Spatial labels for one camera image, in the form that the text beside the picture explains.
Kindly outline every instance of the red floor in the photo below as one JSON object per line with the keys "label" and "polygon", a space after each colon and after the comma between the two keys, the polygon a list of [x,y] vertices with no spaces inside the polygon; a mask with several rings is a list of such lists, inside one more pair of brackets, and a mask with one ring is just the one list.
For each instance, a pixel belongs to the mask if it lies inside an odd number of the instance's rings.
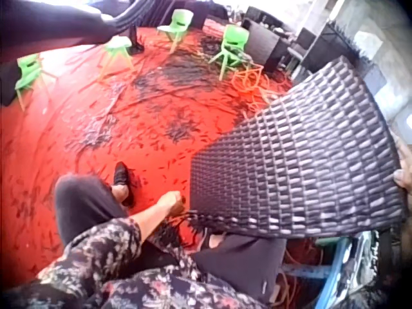
{"label": "red floor", "polygon": [[189,197],[191,155],[242,118],[247,98],[193,53],[200,32],[173,55],[154,29],[139,34],[146,50],[133,57],[134,73],[120,58],[98,83],[101,47],[47,51],[44,70],[59,76],[45,76],[51,101],[36,81],[23,96],[25,112],[17,101],[1,108],[3,287],[31,279],[62,254],[53,211],[59,176],[91,173],[110,182],[122,160],[140,177],[131,212],[170,190]]}

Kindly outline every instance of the person's leg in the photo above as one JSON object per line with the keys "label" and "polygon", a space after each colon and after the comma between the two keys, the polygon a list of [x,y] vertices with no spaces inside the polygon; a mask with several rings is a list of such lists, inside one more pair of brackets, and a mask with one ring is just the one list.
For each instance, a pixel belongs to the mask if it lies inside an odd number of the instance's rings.
{"label": "person's leg", "polygon": [[192,254],[192,258],[201,271],[226,281],[238,292],[269,303],[285,248],[285,239],[230,234],[216,248],[206,248]]}
{"label": "person's leg", "polygon": [[77,235],[95,225],[127,213],[111,192],[96,176],[68,174],[59,178],[55,187],[57,228],[66,246]]}

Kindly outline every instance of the black cloth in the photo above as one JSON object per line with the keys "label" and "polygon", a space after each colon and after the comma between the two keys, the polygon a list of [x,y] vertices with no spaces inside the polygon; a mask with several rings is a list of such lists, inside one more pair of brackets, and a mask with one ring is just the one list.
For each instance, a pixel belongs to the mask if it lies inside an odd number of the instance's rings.
{"label": "black cloth", "polygon": [[[110,187],[97,177],[74,174],[63,176],[57,182],[55,211],[64,245],[95,225],[127,216]],[[285,239],[228,235],[218,247],[202,250],[191,257],[202,272],[226,281],[238,292],[268,303],[285,247]],[[177,264],[172,255],[145,241],[136,263],[130,265],[120,277]]]}

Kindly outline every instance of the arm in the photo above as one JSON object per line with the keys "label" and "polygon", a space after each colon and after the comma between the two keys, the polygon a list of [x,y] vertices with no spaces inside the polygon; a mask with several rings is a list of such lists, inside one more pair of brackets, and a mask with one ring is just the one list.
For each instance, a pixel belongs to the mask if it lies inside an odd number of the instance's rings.
{"label": "arm", "polygon": [[17,308],[81,306],[138,257],[143,241],[166,216],[181,210],[180,193],[168,192],[143,212],[87,230],[66,247],[62,257],[43,269],[35,281],[4,295],[7,303]]}

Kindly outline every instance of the foot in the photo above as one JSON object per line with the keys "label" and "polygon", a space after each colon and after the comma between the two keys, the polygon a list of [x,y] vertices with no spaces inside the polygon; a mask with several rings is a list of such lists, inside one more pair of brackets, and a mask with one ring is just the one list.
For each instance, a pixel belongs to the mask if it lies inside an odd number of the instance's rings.
{"label": "foot", "polygon": [[129,170],[123,162],[117,162],[113,178],[112,193],[123,205],[133,206],[133,192],[130,188]]}

